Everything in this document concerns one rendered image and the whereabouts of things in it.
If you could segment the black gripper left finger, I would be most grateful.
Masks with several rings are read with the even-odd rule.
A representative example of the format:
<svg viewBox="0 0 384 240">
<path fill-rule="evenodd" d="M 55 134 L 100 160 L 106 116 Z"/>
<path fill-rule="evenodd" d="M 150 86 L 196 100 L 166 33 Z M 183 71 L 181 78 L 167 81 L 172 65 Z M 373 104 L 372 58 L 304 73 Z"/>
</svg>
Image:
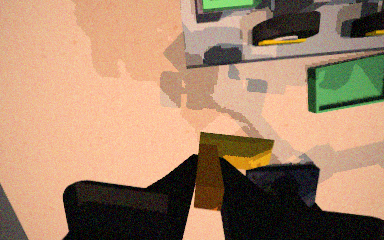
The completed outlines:
<svg viewBox="0 0 384 240">
<path fill-rule="evenodd" d="M 196 184 L 198 154 L 192 154 L 146 188 L 96 180 L 71 183 L 63 193 L 68 231 L 75 225 L 182 240 Z"/>
</svg>

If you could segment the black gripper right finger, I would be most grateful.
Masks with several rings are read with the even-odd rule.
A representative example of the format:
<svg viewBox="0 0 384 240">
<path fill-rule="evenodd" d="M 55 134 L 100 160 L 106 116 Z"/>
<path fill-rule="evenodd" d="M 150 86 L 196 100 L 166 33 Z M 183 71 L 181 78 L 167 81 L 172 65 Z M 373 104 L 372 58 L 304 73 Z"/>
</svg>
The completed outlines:
<svg viewBox="0 0 384 240">
<path fill-rule="evenodd" d="M 225 158 L 221 217 L 225 240 L 384 240 L 384 220 L 285 206 Z"/>
</svg>

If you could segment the green tray floor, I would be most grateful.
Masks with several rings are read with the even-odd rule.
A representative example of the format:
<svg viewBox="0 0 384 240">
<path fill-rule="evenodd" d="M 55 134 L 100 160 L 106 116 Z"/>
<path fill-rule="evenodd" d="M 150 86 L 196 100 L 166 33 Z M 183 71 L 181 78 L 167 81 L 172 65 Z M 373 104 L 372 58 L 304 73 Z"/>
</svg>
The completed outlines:
<svg viewBox="0 0 384 240">
<path fill-rule="evenodd" d="M 384 58 L 319 71 L 319 108 L 382 97 Z"/>
</svg>

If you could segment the yellow wheel chock with orange handle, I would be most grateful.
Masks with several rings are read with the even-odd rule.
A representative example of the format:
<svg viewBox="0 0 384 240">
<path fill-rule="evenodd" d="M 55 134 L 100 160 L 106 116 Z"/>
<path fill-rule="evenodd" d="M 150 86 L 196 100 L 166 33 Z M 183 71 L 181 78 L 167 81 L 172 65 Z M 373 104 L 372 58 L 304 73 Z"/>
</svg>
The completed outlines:
<svg viewBox="0 0 384 240">
<path fill-rule="evenodd" d="M 237 169 L 269 165 L 275 140 L 200 132 L 194 208 L 221 211 L 224 183 L 219 157 Z"/>
</svg>

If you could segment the green tray rim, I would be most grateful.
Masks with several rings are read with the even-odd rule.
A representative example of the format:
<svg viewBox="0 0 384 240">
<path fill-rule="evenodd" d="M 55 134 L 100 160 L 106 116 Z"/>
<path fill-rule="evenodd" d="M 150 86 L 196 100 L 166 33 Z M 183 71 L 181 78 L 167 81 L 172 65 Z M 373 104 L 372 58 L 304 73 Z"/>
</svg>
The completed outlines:
<svg viewBox="0 0 384 240">
<path fill-rule="evenodd" d="M 362 105 L 367 105 L 367 104 L 372 104 L 372 103 L 383 102 L 384 101 L 384 78 L 383 78 L 382 97 L 368 98 L 368 99 L 364 99 L 364 100 L 352 101 L 352 102 L 348 102 L 348 103 L 342 103 L 342 104 L 325 106 L 325 107 L 319 108 L 319 71 L 325 70 L 325 69 L 330 69 L 330 68 L 335 68 L 335 67 L 340 67 L 340 66 L 344 66 L 344 65 L 348 65 L 348 64 L 358 63 L 358 62 L 362 62 L 362 61 L 367 61 L 367 60 L 371 60 L 371 59 L 376 59 L 376 58 L 377 59 L 384 58 L 384 54 L 380 54 L 380 55 L 376 55 L 376 56 L 362 57 L 359 59 L 344 61 L 341 63 L 326 65 L 326 66 L 307 70 L 308 111 L 318 114 L 318 113 L 324 113 L 324 112 L 329 112 L 329 111 L 334 111 L 334 110 L 340 110 L 340 109 L 346 109 L 346 108 L 362 106 Z"/>
</svg>

